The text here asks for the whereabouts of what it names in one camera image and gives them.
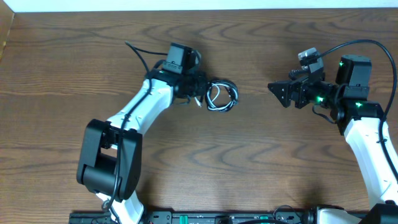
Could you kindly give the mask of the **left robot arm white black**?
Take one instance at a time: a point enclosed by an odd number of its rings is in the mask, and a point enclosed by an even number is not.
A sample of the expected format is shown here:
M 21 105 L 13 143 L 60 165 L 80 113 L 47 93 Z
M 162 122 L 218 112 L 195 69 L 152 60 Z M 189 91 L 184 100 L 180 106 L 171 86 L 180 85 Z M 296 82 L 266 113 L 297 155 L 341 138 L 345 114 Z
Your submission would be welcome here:
M 76 180 L 99 197 L 115 223 L 139 223 L 144 206 L 136 194 L 142 142 L 158 115 L 176 98 L 203 98 L 208 83 L 199 51 L 172 43 L 166 59 L 146 67 L 141 89 L 106 121 L 85 128 Z

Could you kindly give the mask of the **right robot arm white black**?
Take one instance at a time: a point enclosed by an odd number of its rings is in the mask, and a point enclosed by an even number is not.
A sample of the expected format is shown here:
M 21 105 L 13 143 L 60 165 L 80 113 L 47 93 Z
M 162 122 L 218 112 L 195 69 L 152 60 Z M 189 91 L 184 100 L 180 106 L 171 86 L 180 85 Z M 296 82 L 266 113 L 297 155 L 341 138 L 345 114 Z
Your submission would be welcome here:
M 301 70 L 289 79 L 268 84 L 268 89 L 287 108 L 311 103 L 330 110 L 327 120 L 337 125 L 352 149 L 368 193 L 370 210 L 358 218 L 332 205 L 318 205 L 304 212 L 302 223 L 397 223 L 397 153 L 379 103 L 368 100 L 369 58 L 341 57 L 335 83 L 325 81 L 323 61 L 299 54 Z

